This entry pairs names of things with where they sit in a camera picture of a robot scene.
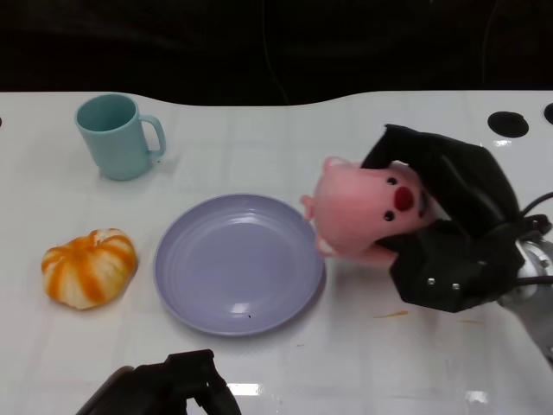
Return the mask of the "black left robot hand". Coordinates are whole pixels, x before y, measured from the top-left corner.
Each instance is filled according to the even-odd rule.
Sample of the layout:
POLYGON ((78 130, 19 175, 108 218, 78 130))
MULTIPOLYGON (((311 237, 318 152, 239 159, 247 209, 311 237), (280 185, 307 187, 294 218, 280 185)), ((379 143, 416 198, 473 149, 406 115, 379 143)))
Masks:
POLYGON ((162 363, 121 367, 79 413, 186 414, 190 399, 210 415, 241 414, 210 349, 171 354, 162 363))

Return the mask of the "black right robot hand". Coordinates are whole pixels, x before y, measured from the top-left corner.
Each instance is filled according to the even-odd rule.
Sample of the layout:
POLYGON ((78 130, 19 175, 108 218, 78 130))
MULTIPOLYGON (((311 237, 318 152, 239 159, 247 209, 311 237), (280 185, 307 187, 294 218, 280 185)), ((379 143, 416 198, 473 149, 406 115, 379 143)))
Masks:
POLYGON ((397 253, 390 274, 406 303, 451 313, 499 299, 524 259, 523 219, 511 184, 485 148, 388 124, 361 164, 411 167, 447 215, 431 225, 380 240, 397 253))

